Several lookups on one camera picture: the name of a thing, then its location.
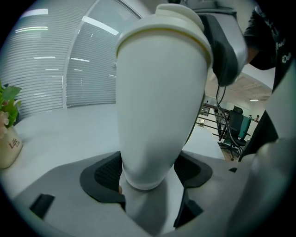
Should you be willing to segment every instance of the potted plant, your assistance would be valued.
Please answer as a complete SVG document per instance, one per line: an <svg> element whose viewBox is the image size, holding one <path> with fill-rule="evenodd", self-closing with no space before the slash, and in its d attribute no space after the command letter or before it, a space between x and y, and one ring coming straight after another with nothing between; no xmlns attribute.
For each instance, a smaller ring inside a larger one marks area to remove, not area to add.
<svg viewBox="0 0 296 237"><path fill-rule="evenodd" d="M23 147L13 124L19 113L21 101L15 101L15 96L21 88L1 86L0 81L0 168L9 167L18 157Z"/></svg>

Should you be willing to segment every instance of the white table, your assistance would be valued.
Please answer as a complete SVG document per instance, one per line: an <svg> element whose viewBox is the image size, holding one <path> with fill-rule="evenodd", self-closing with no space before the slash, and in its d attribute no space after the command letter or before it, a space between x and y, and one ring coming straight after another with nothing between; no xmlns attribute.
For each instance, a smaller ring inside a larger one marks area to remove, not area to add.
<svg viewBox="0 0 296 237"><path fill-rule="evenodd" d="M14 164L1 174L2 184L12 199L54 167L119 150L115 104L40 113L22 120L16 125L16 130L24 146ZM198 126L195 126L183 150L224 159L214 136ZM183 187L173 168L166 177L166 183L169 197L167 205L176 207L168 209L160 233L172 230L172 223L178 214L182 199ZM139 206L141 199L146 198L144 194L132 193L122 178L120 185L123 187L124 195L130 195L130 199L137 199ZM138 215L134 208L127 209L127 212L131 216Z"/></svg>

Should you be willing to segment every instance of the black chair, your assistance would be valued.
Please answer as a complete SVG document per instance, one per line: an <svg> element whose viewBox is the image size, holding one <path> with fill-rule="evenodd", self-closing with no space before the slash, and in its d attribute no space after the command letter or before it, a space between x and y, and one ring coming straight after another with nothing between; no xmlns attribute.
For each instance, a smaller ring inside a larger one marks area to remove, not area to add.
<svg viewBox="0 0 296 237"><path fill-rule="evenodd" d="M231 137L235 141L235 143L240 147L244 147L246 145L247 142L244 140L244 138L246 137L246 135L248 135L247 131L244 131L244 136L239 137L239 134L241 131L241 124L244 119L244 116L242 115L242 113L243 113L243 110L241 108L234 106L233 110L231 110L229 112L229 117L228 117ZM225 131L225 130L226 130L226 126L224 126L222 135L220 136L221 138L223 137L225 132L226 132L226 136L229 138L229 135L228 135L229 131ZM221 149L228 149L230 151L230 153L232 155L231 160L233 161L234 160L233 152L236 152L237 154L239 154L237 149L235 149L235 147L238 147L238 146L236 146L230 138L229 138L229 140L231 142L230 145L227 145L224 143L220 143L220 145L224 146L224 147L221 147Z"/></svg>

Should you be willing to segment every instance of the window blind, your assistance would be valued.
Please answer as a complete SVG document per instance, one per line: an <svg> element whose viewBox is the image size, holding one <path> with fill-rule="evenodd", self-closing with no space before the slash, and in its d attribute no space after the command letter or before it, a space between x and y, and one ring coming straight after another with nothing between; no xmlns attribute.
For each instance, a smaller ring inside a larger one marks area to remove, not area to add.
<svg viewBox="0 0 296 237"><path fill-rule="evenodd" d="M116 0L100 0L84 17L67 70L67 106L115 103L115 45L139 19Z"/></svg>
<svg viewBox="0 0 296 237"><path fill-rule="evenodd" d="M39 0L19 19L0 52L2 84L21 87L21 115L62 108L69 45L95 0Z"/></svg>

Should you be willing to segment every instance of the black shirt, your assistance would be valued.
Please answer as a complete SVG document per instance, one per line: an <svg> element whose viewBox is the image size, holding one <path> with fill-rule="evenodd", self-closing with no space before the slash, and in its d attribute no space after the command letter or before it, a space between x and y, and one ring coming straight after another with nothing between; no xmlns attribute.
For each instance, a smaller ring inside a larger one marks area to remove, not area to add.
<svg viewBox="0 0 296 237"><path fill-rule="evenodd" d="M285 37L259 7L255 7L253 10L244 37L248 47L259 51L257 56L250 62L251 65L260 70L276 67L274 90L287 72L292 61L291 52L285 44ZM273 142L277 138L278 135L272 121L268 114L264 112L241 158L245 155L256 153L262 145Z"/></svg>

